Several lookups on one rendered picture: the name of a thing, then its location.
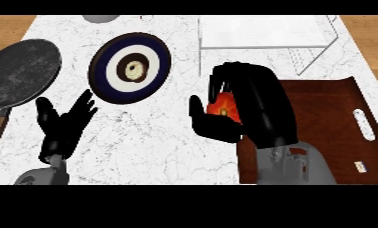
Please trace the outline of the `dark grey frying pan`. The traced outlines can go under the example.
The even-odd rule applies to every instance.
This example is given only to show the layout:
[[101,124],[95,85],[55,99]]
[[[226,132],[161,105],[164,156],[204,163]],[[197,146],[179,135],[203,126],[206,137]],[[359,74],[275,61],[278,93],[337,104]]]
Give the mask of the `dark grey frying pan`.
[[0,137],[12,108],[43,94],[61,67],[60,48],[46,39],[23,40],[0,50]]

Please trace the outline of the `brown wooden tray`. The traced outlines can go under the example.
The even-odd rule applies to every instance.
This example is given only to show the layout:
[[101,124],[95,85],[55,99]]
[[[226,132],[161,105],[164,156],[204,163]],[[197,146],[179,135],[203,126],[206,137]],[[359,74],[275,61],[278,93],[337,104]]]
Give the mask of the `brown wooden tray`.
[[[337,184],[378,184],[378,122],[356,80],[280,80],[296,115],[299,142],[324,155]],[[237,143],[240,181],[257,183],[259,148]]]

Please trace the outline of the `grey round object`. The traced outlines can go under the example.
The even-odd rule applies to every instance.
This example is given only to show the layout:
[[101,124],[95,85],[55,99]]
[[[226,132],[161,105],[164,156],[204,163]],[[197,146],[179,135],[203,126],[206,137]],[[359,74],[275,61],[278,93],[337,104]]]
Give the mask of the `grey round object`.
[[114,21],[119,15],[85,15],[83,18],[88,22],[101,24]]

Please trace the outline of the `blue and white plate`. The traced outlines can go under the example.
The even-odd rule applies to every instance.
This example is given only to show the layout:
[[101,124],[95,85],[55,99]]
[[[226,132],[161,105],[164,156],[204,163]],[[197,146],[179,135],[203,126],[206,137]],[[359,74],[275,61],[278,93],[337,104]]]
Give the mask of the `blue and white plate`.
[[163,86],[170,68],[172,55],[163,40],[148,33],[127,33],[110,40],[93,56],[92,90],[108,103],[136,103]]

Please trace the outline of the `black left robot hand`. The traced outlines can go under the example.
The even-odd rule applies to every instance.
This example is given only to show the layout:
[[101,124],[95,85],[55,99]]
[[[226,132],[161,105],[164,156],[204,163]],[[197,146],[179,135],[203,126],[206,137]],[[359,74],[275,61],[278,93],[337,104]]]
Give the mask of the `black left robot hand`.
[[39,97],[37,123],[45,132],[45,140],[39,159],[49,163],[54,155],[61,155],[67,160],[76,151],[83,131],[89,125],[98,108],[93,106],[93,93],[86,90],[80,95],[70,111],[58,114],[51,100]]

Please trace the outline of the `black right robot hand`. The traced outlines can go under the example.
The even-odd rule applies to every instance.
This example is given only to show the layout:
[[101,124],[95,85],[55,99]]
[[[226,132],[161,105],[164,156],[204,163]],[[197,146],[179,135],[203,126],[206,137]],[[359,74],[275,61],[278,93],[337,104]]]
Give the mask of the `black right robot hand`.
[[210,139],[237,143],[247,135],[259,149],[299,143],[291,102],[274,71],[260,65],[226,62],[213,68],[209,101],[220,90],[232,92],[241,122],[204,112],[197,95],[189,98],[189,116],[195,133]]

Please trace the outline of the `red tomato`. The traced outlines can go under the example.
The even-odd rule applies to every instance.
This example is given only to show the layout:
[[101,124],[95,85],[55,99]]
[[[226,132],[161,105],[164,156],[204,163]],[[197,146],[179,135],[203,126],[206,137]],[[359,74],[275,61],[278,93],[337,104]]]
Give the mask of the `red tomato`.
[[229,92],[220,92],[217,94],[217,100],[207,105],[207,113],[229,117],[235,122],[241,122],[234,94]]

